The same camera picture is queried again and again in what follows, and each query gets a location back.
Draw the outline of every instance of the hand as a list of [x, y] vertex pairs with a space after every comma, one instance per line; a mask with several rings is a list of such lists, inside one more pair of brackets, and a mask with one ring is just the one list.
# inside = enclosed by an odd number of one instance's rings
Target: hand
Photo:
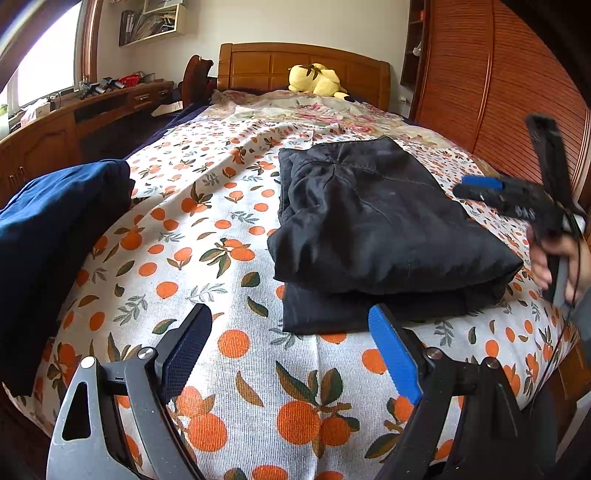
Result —
[[[564, 298], [568, 302], [573, 301], [574, 285], [577, 281], [577, 270], [579, 269], [579, 249], [577, 241], [570, 235], [563, 235], [557, 238], [542, 240], [541, 246], [537, 243], [534, 231], [530, 225], [527, 227], [527, 240], [530, 243], [531, 271], [535, 283], [542, 289], [548, 290], [552, 283], [552, 273], [548, 268], [548, 256], [558, 255], [569, 258], [569, 276], [566, 285]], [[581, 243], [581, 273], [577, 287], [576, 300], [581, 300], [585, 291], [591, 286], [591, 252], [584, 240]]]

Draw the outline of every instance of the stuffed animal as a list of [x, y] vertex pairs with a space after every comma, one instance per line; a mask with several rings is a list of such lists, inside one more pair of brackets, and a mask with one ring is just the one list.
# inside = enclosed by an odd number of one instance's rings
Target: stuffed animal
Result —
[[341, 99], [348, 96], [347, 90], [341, 87], [335, 71], [327, 69], [320, 63], [296, 65], [290, 68], [289, 90]]

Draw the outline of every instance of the black folded clothing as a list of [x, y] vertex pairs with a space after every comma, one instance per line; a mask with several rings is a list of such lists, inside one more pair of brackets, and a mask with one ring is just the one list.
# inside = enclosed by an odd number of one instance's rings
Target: black folded clothing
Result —
[[[522, 266], [390, 138], [279, 157], [281, 227], [268, 246], [275, 278], [289, 284], [289, 331], [366, 329], [365, 306], [381, 296], [394, 296], [390, 304], [407, 319], [467, 313], [500, 300]], [[347, 322], [329, 306], [339, 298], [351, 311]]]

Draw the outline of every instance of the wardrobe door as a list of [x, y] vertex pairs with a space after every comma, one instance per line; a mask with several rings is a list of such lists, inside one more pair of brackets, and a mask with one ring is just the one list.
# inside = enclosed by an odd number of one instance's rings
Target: wardrobe door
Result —
[[432, 0], [426, 78], [416, 121], [473, 148], [492, 46], [491, 0]]
[[576, 185], [589, 135], [585, 102], [533, 30], [499, 0], [492, 3], [495, 42], [491, 81], [473, 153], [503, 173], [541, 182], [524, 120], [532, 112], [550, 115], [562, 133], [571, 181]]

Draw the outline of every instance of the white wall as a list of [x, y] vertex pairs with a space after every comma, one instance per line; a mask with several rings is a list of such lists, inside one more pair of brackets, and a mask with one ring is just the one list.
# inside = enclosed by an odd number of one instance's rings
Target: white wall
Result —
[[389, 62], [392, 111], [401, 110], [401, 94], [411, 95], [399, 84], [410, 0], [186, 0], [184, 36], [119, 48], [121, 12], [134, 5], [133, 1], [105, 1], [99, 30], [99, 77], [142, 70], [179, 82], [194, 54], [214, 61], [211, 75], [215, 76], [222, 43], [293, 42]]

